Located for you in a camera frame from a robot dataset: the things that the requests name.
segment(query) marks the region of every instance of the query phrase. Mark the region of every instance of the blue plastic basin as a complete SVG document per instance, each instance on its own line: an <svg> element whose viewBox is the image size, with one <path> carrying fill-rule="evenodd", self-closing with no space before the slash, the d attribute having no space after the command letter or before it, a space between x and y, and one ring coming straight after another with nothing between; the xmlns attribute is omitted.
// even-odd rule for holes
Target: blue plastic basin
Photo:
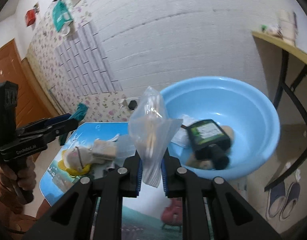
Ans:
<svg viewBox="0 0 307 240"><path fill-rule="evenodd" d="M161 91L170 118L187 114L195 119L213 119L234 130L234 142L225 170L201 170L185 165L191 148L170 143L171 155L202 178L238 179L257 170L274 153L280 136L277 111L253 86L226 77L197 77L180 81Z"/></svg>

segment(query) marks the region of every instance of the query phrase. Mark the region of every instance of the wooden door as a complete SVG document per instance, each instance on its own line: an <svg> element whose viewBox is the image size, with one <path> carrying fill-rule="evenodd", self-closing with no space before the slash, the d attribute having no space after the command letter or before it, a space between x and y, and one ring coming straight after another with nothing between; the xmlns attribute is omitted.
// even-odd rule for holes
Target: wooden door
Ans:
<svg viewBox="0 0 307 240"><path fill-rule="evenodd" d="M20 57L12 40L0 48L0 83L10 81L18 84L16 124L21 127L42 118L52 117L36 98L21 69Z"/></svg>

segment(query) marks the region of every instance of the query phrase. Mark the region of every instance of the shelf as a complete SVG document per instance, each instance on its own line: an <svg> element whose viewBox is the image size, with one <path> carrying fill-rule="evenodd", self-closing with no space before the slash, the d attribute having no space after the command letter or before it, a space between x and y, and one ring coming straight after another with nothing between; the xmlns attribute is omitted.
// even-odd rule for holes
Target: shelf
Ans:
<svg viewBox="0 0 307 240"><path fill-rule="evenodd" d="M290 54L294 55L298 59L300 59L303 63L307 64L307 53L302 51L301 49L298 49L295 46L292 46L286 42L284 42L282 39L273 37L271 35L261 33L261 32L252 32L252 36L267 41L273 45L276 45L279 48L282 48L283 50L289 52Z"/></svg>

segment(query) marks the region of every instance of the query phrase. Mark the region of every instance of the person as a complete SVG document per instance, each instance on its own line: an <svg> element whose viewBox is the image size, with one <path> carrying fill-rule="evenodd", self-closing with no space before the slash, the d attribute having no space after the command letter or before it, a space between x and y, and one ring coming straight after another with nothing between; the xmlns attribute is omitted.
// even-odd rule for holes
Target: person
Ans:
<svg viewBox="0 0 307 240"><path fill-rule="evenodd" d="M11 236L9 239L20 240L22 234L11 233L10 231L27 231L50 208L50 205L44 199L35 218L23 214L24 206L19 202L12 185L17 183L24 190L33 190L36 186L34 169L33 157L29 156L27 157L27 168L18 172L19 180L16 181L16 174L6 164L0 164L0 231L3 235L7 230L9 236Z"/></svg>

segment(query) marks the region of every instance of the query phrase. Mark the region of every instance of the desk leg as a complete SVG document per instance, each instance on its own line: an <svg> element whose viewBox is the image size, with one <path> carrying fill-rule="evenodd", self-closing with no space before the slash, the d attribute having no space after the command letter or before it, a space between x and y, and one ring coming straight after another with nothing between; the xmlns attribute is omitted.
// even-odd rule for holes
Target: desk leg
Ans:
<svg viewBox="0 0 307 240"><path fill-rule="evenodd" d="M289 177L305 160L307 159L307 148L300 155L300 157L291 165L289 169L287 169L281 176L275 179L273 182L269 183L264 191L268 191L269 189L275 187L279 183L283 182L287 177Z"/></svg>
<svg viewBox="0 0 307 240"><path fill-rule="evenodd" d="M274 97L273 106L278 109L281 97L282 97L282 84L286 82L287 70L288 70L288 61L289 61L289 52L282 50L282 61L281 61L281 69L280 69L280 76L279 76L279 83L276 95Z"/></svg>
<svg viewBox="0 0 307 240"><path fill-rule="evenodd" d="M275 97L275 103L274 106L275 108L278 107L279 105L279 101L281 99L281 95L283 90L287 93L287 95L290 97L290 99L292 100L292 102L295 104L295 106L297 107L299 113L301 114L306 126L307 126L307 112L306 109L303 107L303 105L301 104L301 102L299 101L299 99L296 97L296 95L294 94L295 89L297 88L297 86L300 84L300 82L302 81L302 79L304 77L307 76L307 65L305 65L302 69L302 71L299 73L299 75L296 77L295 81L292 83L291 87L289 88L286 83L285 83L285 78L286 78L286 74L287 74L287 67L285 64L286 61L284 62L284 60L282 60L282 68L284 68L284 70L282 70L281 68L281 74L280 74L280 79L279 79L279 86L278 86L278 90L276 93L276 97ZM273 187L275 187L276 185L278 185L279 183L281 183L282 181L284 181L288 176L290 176L305 160L307 159L307 148L304 150L304 152L300 155L300 157L295 161L294 164L291 165L291 167L286 170L281 176L279 176L277 179L275 179L274 177L271 178L271 182L264 188L264 191L267 191Z"/></svg>

